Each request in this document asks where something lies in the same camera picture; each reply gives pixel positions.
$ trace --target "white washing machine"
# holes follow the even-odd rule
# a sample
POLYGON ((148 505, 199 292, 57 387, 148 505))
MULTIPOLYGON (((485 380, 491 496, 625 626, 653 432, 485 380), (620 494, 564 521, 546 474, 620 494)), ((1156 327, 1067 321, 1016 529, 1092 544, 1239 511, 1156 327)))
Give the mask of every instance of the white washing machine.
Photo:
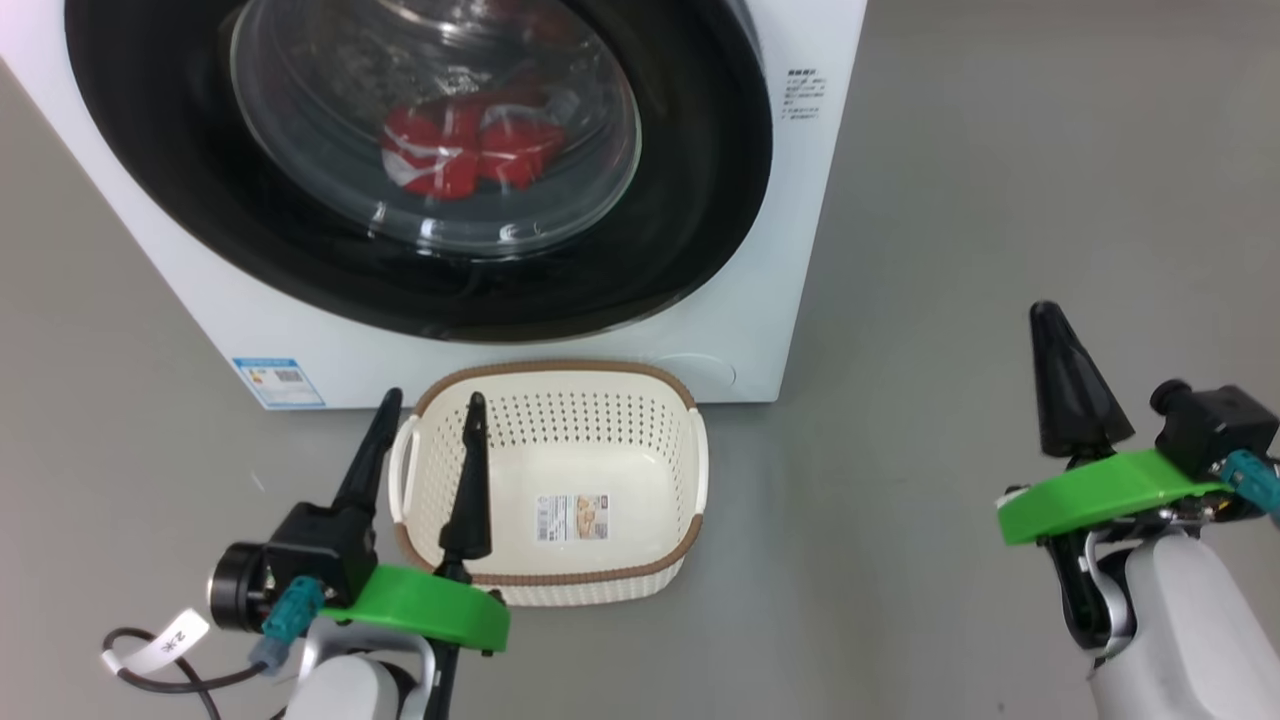
POLYGON ((269 409, 623 359, 778 395, 864 0, 0 0, 269 409))

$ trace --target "white plastic basket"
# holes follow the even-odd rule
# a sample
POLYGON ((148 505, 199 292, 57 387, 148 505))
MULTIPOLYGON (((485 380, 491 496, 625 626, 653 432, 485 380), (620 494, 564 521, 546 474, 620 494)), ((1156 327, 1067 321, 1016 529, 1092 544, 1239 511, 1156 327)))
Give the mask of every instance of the white plastic basket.
POLYGON ((650 596, 680 571, 707 506, 707 429, 675 377, 630 363, 525 363, 456 373, 401 427, 387 462, 396 538, 442 561, 472 392, 488 404, 493 555, 475 583, 513 606, 650 596))

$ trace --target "washing machine door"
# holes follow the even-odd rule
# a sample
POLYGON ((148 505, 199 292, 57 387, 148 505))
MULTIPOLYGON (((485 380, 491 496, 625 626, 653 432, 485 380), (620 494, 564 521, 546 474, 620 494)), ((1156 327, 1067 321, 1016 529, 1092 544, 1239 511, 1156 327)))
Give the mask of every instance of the washing machine door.
POLYGON ((84 102, 196 238, 433 338, 590 333, 751 227, 768 95, 722 0, 67 0, 84 102))

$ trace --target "blue label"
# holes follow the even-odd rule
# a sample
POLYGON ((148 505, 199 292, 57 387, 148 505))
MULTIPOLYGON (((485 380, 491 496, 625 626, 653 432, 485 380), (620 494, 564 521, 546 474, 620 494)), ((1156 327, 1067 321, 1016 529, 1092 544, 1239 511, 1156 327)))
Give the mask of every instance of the blue label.
POLYGON ((244 384, 264 407, 324 407, 324 400, 291 357, 234 357, 244 384))

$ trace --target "floor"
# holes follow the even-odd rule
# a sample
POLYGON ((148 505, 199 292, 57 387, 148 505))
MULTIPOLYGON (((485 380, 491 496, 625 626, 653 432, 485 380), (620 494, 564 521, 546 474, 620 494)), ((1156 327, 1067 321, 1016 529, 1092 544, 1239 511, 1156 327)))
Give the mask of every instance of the floor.
MULTIPOLYGON (((995 521, 1057 471, 1025 310, 1062 302, 1130 447, 1174 375, 1280 407, 1276 37, 1280 9, 1243 0, 874 1, 782 400, 707 410, 684 571, 516 612, 454 717, 1092 717, 1048 561, 995 521)), ((0 218, 0 696, 195 720, 110 678, 99 638, 201 607, 229 542, 332 493, 369 415, 260 411, 4 73, 0 218)), ((1210 541, 1280 642, 1280 533, 1210 541)), ((193 660, 232 670, 250 642, 193 660)), ((288 688, 219 702, 265 717, 288 688)))

